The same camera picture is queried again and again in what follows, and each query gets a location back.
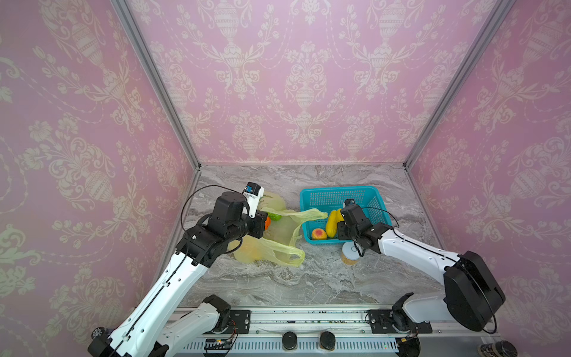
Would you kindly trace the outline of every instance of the marble countertop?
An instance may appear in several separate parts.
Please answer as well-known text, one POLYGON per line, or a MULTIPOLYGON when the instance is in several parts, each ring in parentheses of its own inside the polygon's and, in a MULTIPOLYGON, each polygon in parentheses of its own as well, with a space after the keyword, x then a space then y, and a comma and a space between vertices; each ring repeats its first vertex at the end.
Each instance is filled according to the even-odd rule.
MULTIPOLYGON (((241 190, 248 181, 281 195, 287 208, 299 210, 304 188, 365 186, 379 190, 387 210, 397 217, 401 231, 437 246, 432 229, 405 176, 401 164, 304 166, 203 166, 198 187, 219 184, 241 190)), ((187 225, 212 211, 223 192, 212 187, 192 200, 187 225)), ((341 261, 341 244, 297 242, 305 251, 299 268, 267 261, 238 262, 232 254, 219 257, 181 302, 197 306, 216 294, 233 306, 381 303, 392 304, 408 293, 424 293, 441 286, 423 272, 397 259, 367 251, 354 266, 341 261)))

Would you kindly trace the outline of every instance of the teal plastic basket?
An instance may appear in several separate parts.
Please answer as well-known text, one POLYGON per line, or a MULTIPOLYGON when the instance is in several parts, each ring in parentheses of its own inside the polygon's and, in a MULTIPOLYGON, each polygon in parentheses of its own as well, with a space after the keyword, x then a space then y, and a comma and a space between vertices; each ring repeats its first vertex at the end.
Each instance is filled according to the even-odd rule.
MULTIPOLYGON (((299 206, 302 211, 316 208, 321 212, 329 214, 333 210, 343 208, 343 202, 348 198, 353 198, 355 203, 361 207, 376 207, 382 210, 387 209, 379 191, 373 186, 306 188, 301 191, 299 196, 299 206)), ((391 218, 386 212, 368 208, 363 208, 363 212, 373 224, 383 222, 392 226, 391 218)), ((311 239, 311 232, 316 228, 325 230, 326 224, 327 219, 311 220, 303 223, 301 227, 303 228, 305 240, 311 244, 346 242, 346 240, 338 240, 337 235, 335 235, 334 238, 324 240, 311 239)))

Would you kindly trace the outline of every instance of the translucent bag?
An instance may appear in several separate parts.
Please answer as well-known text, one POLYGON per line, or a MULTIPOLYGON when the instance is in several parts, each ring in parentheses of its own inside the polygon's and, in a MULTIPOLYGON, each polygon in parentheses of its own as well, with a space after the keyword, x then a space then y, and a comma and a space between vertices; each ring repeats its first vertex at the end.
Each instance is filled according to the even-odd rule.
MULTIPOLYGON (((301 224, 308 220, 325 219, 327 213, 316 208, 303 212, 286 210, 283 198, 268 191, 260 200, 258 209, 281 218, 273 219, 260 239, 246 235, 240 249, 234 252, 236 260, 245 264, 269 260, 282 266, 299 267, 305 260, 305 252, 295 247, 295 242, 301 238, 301 224)), ((238 241, 231 242, 228 249, 234 249, 238 244, 238 241)))

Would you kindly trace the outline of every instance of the pink wallpaper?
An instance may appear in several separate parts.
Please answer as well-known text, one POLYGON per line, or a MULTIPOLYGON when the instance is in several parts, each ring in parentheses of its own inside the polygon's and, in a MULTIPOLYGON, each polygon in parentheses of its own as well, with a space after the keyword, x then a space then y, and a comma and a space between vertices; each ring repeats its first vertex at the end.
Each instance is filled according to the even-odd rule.
POLYGON ((519 0, 412 169, 449 249, 481 254, 522 356, 571 339, 571 2, 519 0))
POLYGON ((495 0, 129 0, 202 163, 402 162, 495 0))
POLYGON ((192 170, 109 1, 0 3, 0 113, 0 355, 86 355, 150 287, 192 170))

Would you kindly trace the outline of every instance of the white lid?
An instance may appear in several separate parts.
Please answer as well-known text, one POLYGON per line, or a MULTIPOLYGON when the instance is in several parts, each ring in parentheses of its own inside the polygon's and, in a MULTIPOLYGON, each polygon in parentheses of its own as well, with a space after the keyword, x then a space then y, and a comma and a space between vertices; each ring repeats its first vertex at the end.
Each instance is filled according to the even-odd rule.
POLYGON ((341 251, 343 252, 343 255, 349 260, 359 260, 360 258, 357 249, 355 249, 355 244, 353 241, 343 243, 343 248, 341 251))

